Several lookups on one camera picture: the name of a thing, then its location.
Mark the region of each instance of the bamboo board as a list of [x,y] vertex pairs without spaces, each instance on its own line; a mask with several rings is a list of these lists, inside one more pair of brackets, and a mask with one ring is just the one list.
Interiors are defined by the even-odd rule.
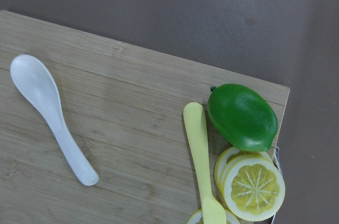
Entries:
[[[54,77],[68,128],[100,176],[95,186],[76,179],[15,88],[9,67],[21,53]],[[224,83],[261,94],[280,129],[285,86],[1,11],[0,223],[186,223],[200,202],[182,110],[206,107],[210,86]],[[207,123],[212,175],[229,144]]]

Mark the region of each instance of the yellow spatula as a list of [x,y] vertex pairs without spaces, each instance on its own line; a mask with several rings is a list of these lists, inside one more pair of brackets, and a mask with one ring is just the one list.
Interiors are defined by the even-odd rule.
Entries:
[[203,223],[225,224],[225,210],[212,194],[205,111],[199,103],[191,102],[185,106],[183,115],[198,180]]

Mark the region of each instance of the lemon slice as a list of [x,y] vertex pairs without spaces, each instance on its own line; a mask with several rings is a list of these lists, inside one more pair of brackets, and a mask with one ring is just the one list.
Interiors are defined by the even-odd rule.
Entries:
[[230,211],[247,221],[273,216],[285,197],[285,183],[277,168],[263,157],[239,156],[228,171],[223,196]]
[[[226,224],[240,224],[239,220],[233,213],[225,209]],[[196,211],[187,221],[187,224],[203,224],[202,211],[199,209]]]
[[268,153],[266,153],[265,151],[240,151],[238,148],[234,146],[228,148],[218,157],[214,171],[216,185],[221,192],[223,189],[222,185],[225,181],[225,177],[228,173],[229,167],[231,166],[228,165],[228,163],[230,163],[233,159],[239,156],[245,155],[262,156],[263,158],[273,163],[270,155],[268,155]]

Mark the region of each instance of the gray table surface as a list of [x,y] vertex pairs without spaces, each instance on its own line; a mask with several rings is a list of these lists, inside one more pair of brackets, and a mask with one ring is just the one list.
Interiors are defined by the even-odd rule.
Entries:
[[338,221],[339,0],[0,0],[0,9],[290,87],[275,223]]

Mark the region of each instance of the spoon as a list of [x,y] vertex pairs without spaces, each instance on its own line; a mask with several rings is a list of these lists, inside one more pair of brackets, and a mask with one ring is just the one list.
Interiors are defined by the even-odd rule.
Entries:
[[199,103],[191,102],[185,106],[183,116],[198,180],[203,223],[225,224],[225,210],[212,194],[205,111]]
[[46,120],[76,177],[86,186],[96,184],[99,176],[69,133],[57,85],[45,65],[33,56],[19,55],[10,71],[17,89]]

